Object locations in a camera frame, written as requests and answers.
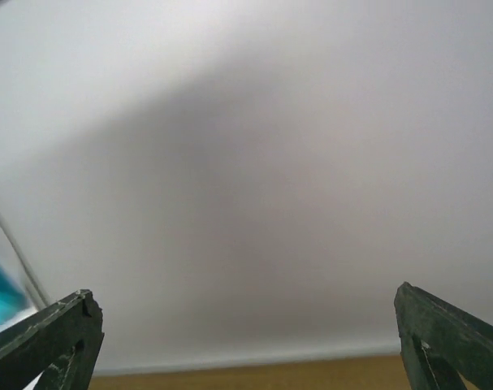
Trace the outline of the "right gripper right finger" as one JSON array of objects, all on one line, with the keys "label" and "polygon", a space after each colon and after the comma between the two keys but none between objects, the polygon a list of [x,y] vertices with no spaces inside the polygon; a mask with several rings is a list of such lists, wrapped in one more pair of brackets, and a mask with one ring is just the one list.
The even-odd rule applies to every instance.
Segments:
[{"label": "right gripper right finger", "polygon": [[493,389],[492,325],[408,282],[394,307],[412,389]]}]

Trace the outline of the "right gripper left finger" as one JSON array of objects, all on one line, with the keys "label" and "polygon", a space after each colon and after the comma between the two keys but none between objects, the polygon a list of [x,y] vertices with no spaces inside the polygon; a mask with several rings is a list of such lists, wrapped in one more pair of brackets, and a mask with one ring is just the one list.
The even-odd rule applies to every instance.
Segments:
[{"label": "right gripper left finger", "polygon": [[103,314],[81,289],[0,332],[0,390],[87,389],[102,346]]}]

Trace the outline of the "pink music stand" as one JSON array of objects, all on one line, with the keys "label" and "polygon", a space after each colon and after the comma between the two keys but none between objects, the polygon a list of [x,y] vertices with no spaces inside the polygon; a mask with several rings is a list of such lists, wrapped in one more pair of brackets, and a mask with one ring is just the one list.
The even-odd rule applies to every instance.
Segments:
[{"label": "pink music stand", "polygon": [[0,215],[0,267],[27,297],[28,307],[0,327],[0,332],[50,304],[44,289]]}]

